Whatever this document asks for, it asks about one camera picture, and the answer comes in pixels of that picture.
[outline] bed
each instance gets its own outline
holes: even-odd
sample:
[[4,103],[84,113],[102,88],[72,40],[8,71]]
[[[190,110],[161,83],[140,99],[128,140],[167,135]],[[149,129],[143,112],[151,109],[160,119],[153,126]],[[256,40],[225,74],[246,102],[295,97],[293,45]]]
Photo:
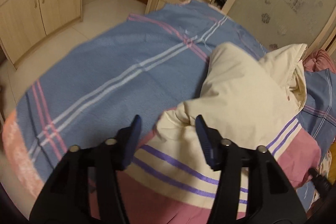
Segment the bed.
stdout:
[[[131,14],[125,23],[72,50],[26,91],[6,120],[4,149],[20,182],[37,198],[69,146],[96,146],[128,126],[136,114],[142,116],[145,143],[163,111],[199,96],[209,55],[223,42],[233,43],[255,60],[268,52],[242,26],[196,0],[167,4],[146,16]],[[319,146],[322,161],[336,135],[336,75],[327,68],[306,71],[305,79],[307,101],[295,118]],[[137,187],[128,177],[123,179]],[[314,191],[310,182],[297,189],[305,210]],[[122,191],[123,198],[130,200],[131,192]],[[155,194],[145,191],[143,198],[149,203]],[[90,195],[94,200],[94,185]],[[139,221],[138,213],[149,214],[126,203],[134,215],[132,223]],[[170,205],[175,206],[172,211],[156,208],[154,216],[161,217],[155,223],[167,223],[181,206]],[[191,211],[205,223],[206,210],[184,209],[176,223],[187,223]]]

